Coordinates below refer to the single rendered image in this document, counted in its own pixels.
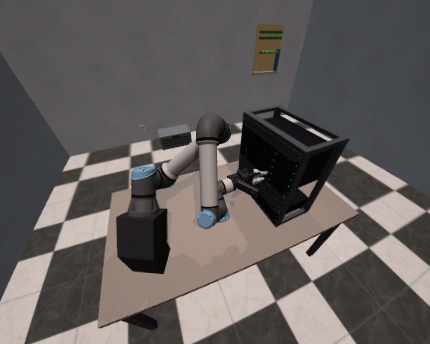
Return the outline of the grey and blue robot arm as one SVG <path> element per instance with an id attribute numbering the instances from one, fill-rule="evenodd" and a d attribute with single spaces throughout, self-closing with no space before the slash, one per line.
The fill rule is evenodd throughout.
<path id="1" fill-rule="evenodd" d="M 178 174 L 199 158 L 201 212 L 197 222 L 200 227 L 209 229 L 216 223 L 227 221 L 230 215 L 223 195 L 233 192 L 234 186 L 229 178 L 218 181 L 217 146 L 230 139 L 230 128 L 218 114 L 207 113 L 199 119 L 196 138 L 170 162 L 157 169 L 154 166 L 134 168 L 128 215 L 148 217 L 158 214 L 156 190 L 173 186 Z"/>

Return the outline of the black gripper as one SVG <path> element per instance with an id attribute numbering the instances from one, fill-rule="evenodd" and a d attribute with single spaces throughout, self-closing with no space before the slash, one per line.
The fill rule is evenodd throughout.
<path id="1" fill-rule="evenodd" d="M 244 169 L 244 170 L 243 170 Z M 227 178 L 231 179 L 233 186 L 234 186 L 234 190 L 236 190 L 236 186 L 237 186 L 237 182 L 238 180 L 241 180 L 251 186 L 255 186 L 258 183 L 260 183 L 261 181 L 263 181 L 267 176 L 263 176 L 266 175 L 268 172 L 267 171 L 259 171 L 257 169 L 253 170 L 253 173 L 249 174 L 246 168 L 243 168 L 240 170 L 237 170 L 237 173 L 232 174 L 232 175 L 228 175 Z M 244 176 L 245 175 L 245 176 Z M 260 178 L 260 176 L 263 176 L 262 178 Z M 256 179 L 257 178 L 257 179 Z"/>

